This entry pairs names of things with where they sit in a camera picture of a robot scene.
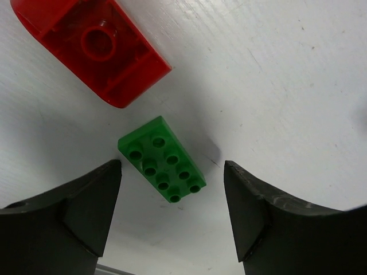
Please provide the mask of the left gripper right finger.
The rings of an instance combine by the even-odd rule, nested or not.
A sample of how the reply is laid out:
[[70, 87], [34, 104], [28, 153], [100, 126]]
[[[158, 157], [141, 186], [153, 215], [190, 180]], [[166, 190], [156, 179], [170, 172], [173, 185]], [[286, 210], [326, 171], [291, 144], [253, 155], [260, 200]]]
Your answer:
[[224, 165], [238, 261], [246, 274], [365, 274], [366, 207], [313, 204]]

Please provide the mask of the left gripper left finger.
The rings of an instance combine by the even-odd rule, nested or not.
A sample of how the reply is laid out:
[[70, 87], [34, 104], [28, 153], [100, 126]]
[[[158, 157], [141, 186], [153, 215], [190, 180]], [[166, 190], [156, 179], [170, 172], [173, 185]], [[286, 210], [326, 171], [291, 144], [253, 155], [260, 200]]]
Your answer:
[[1, 209], [1, 274], [94, 274], [120, 189], [112, 159], [84, 176]]

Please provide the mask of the green lego plate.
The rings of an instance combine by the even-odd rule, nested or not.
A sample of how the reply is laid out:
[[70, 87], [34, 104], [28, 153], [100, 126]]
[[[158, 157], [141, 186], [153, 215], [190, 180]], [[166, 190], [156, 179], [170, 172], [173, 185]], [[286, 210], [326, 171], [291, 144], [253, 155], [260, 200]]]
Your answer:
[[121, 137], [118, 150], [170, 203], [206, 186], [203, 173], [162, 116]]

